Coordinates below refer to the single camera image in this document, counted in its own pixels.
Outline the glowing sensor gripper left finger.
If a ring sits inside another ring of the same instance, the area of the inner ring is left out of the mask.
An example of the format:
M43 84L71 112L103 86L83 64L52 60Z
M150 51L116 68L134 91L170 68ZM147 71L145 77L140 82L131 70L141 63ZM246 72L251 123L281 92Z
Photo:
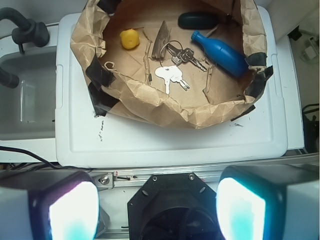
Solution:
M2 240L92 240L99 194L82 170L2 171Z

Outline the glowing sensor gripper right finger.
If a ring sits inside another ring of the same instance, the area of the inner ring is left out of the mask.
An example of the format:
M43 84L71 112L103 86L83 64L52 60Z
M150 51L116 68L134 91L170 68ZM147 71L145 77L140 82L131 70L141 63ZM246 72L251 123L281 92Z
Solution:
M318 240L320 169L311 164L231 165L216 192L227 240Z

